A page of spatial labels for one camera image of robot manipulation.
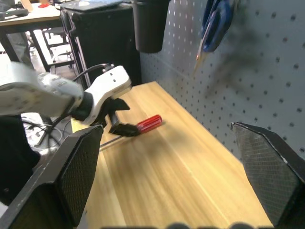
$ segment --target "gray pegboard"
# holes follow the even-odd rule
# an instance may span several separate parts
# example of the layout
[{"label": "gray pegboard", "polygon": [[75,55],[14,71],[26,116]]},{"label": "gray pegboard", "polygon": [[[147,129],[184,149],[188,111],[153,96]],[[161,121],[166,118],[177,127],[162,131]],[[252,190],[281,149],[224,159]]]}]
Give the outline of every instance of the gray pegboard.
[{"label": "gray pegboard", "polygon": [[305,159],[305,1],[242,1],[191,77],[205,4],[171,0],[162,51],[141,54],[144,82],[156,80],[238,159],[231,122],[268,128]]}]

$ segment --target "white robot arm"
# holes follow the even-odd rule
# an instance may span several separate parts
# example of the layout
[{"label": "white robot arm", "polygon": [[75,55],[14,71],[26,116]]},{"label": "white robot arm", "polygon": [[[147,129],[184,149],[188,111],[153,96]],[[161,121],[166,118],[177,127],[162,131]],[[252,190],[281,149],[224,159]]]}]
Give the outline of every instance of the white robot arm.
[{"label": "white robot arm", "polygon": [[68,113],[84,124],[101,124],[105,117],[99,114],[104,102],[130,89],[131,80],[122,66],[103,73],[83,91],[76,82],[11,62],[0,69],[0,116],[37,112],[57,117]]}]

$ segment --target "desk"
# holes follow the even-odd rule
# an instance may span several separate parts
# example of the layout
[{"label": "desk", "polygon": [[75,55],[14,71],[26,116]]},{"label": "desk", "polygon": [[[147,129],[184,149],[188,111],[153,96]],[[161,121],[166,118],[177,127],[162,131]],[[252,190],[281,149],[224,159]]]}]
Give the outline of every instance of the desk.
[{"label": "desk", "polygon": [[28,16],[12,16],[5,19],[4,21],[0,21],[0,42],[6,53],[8,54],[10,60],[19,62],[19,58],[17,57],[6,34],[30,31],[31,37],[41,58],[42,64],[45,70],[48,71],[50,70],[50,67],[52,65],[63,66],[68,63],[47,63],[47,61],[45,60],[42,50],[37,41],[36,35],[33,31],[42,30],[46,28],[61,27],[61,20],[60,11],[57,10],[54,6],[38,8],[39,5],[40,3],[32,4],[33,12],[29,13]]},{"label": "desk", "polygon": [[[117,112],[122,122],[160,114],[164,125],[101,149],[86,204],[89,229],[271,226],[243,165],[160,85],[133,87],[122,99],[131,108]],[[74,132],[85,127],[72,121]],[[108,130],[103,143],[114,138]]]}]

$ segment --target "table leg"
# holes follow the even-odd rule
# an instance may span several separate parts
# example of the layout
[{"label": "table leg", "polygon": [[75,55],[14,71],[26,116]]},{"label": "table leg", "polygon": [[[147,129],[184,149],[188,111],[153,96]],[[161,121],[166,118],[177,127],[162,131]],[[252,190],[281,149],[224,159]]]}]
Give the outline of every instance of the table leg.
[{"label": "table leg", "polygon": [[0,42],[5,52],[10,58],[10,61],[20,62],[8,36],[3,31],[0,31]]},{"label": "table leg", "polygon": [[50,71],[50,66],[48,65],[46,59],[44,58],[44,55],[42,53],[41,47],[39,46],[38,40],[35,36],[34,31],[30,31],[30,36],[32,37],[33,43],[36,47],[36,50],[38,52],[38,55],[40,56],[41,62],[43,64],[44,69],[46,70],[46,72]]}]

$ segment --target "blue scissors handle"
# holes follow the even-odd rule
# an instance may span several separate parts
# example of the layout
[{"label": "blue scissors handle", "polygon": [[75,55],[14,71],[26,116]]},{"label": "blue scissors handle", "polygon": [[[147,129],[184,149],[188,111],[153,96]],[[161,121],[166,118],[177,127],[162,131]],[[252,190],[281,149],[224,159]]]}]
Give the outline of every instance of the blue scissors handle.
[{"label": "blue scissors handle", "polygon": [[203,16],[202,51],[215,51],[228,31],[232,19],[233,7],[229,0],[208,0]]}]

